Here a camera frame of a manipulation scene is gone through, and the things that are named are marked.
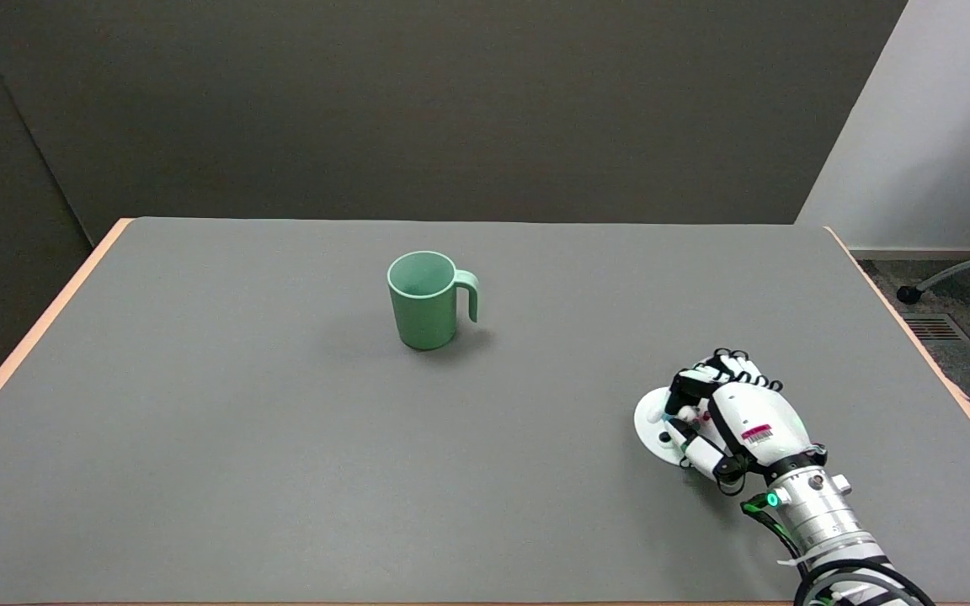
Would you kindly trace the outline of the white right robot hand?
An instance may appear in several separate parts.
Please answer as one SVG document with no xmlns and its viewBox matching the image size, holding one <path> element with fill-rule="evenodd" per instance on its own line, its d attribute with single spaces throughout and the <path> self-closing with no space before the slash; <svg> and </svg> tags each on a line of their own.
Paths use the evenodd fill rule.
<svg viewBox="0 0 970 606">
<path fill-rule="evenodd" d="M 718 348 L 674 376 L 663 406 L 648 421 L 658 423 L 658 443 L 678 456 L 679 465 L 736 496 L 750 473 L 771 484 L 790 471 L 827 463 L 827 449 L 809 437 L 782 388 L 743 350 Z"/>
</svg>

